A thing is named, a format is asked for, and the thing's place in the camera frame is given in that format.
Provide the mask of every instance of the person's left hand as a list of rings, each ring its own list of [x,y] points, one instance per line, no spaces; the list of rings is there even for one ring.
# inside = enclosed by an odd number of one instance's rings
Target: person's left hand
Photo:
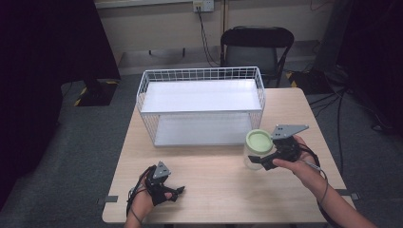
[[[137,189],[137,195],[134,198],[134,200],[130,206],[130,211],[127,214],[125,227],[140,227],[140,226],[136,226],[136,224],[140,225],[140,223],[137,221],[136,217],[140,221],[143,221],[143,219],[154,208],[152,197],[149,195],[149,193],[145,187],[146,176],[147,175],[145,174],[143,179],[141,180],[142,187]],[[167,200],[169,200],[172,197],[172,193],[165,193],[165,197]]]

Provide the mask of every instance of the gray gripper bracket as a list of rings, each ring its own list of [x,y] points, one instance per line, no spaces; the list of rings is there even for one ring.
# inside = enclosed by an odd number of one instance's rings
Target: gray gripper bracket
[[[171,171],[169,171],[168,167],[166,167],[166,165],[162,161],[159,161],[157,168],[155,169],[153,178],[158,179],[158,178],[168,176],[170,174],[171,174]]]
[[[290,136],[297,134],[303,130],[309,128],[309,125],[289,125],[289,124],[277,124],[273,131],[273,140],[287,139]]]

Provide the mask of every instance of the person's right hand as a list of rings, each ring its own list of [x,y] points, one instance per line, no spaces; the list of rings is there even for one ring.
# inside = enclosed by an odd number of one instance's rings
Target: person's right hand
[[[300,144],[300,147],[307,148],[305,141],[300,136],[295,135],[294,139],[296,139]],[[305,187],[312,189],[319,182],[324,181],[324,179],[320,176],[319,171],[308,165],[305,161],[315,164],[314,158],[305,151],[302,151],[298,161],[290,162],[281,159],[274,159],[273,164],[291,170],[301,180]]]

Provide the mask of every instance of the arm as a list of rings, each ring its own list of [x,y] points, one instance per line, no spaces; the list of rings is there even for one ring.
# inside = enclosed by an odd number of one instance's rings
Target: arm
[[[298,143],[305,145],[305,141],[301,137],[294,136],[294,138]],[[307,152],[302,152],[299,161],[289,162],[275,159],[273,160],[273,164],[291,170],[301,180],[302,184],[314,194],[317,201],[321,201],[326,191],[327,181],[322,178],[316,169],[309,166],[305,161],[315,163],[311,155]],[[342,227],[376,227],[359,214],[332,186],[328,186],[321,206]]]
[[[144,179],[141,181],[143,186],[145,186]],[[172,197],[172,193],[164,194],[167,200]],[[127,214],[124,228],[141,228],[141,221],[143,221],[153,208],[152,197],[149,195],[148,191],[146,191],[145,187],[138,189],[137,195],[130,206],[130,211]]]

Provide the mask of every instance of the white surface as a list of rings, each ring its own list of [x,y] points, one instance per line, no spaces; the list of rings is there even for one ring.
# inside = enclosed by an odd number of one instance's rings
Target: white surface
[[[141,113],[261,110],[255,81],[248,79],[149,83]]]
[[[249,114],[161,116],[155,145],[244,144],[252,130]]]
[[[181,2],[192,2],[186,0],[95,0],[95,7],[102,8],[118,8],[118,7],[134,7],[134,6],[147,6],[157,4],[170,4]]]

